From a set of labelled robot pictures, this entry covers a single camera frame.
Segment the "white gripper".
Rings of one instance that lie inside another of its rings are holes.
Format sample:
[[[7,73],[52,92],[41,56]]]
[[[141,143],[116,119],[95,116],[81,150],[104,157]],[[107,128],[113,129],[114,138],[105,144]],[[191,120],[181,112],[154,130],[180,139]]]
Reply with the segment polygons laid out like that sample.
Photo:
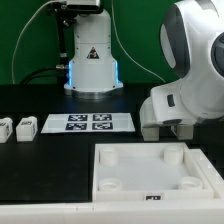
[[[178,88],[154,87],[140,109],[142,127],[194,125],[196,118],[182,105]]]

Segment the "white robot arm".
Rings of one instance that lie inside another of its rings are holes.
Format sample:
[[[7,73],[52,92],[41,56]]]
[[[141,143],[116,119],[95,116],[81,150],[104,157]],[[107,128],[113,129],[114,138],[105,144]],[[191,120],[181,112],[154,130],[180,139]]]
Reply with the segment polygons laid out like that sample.
[[[154,87],[141,126],[193,125],[224,117],[224,0],[180,0],[160,27],[163,55],[178,79]]]

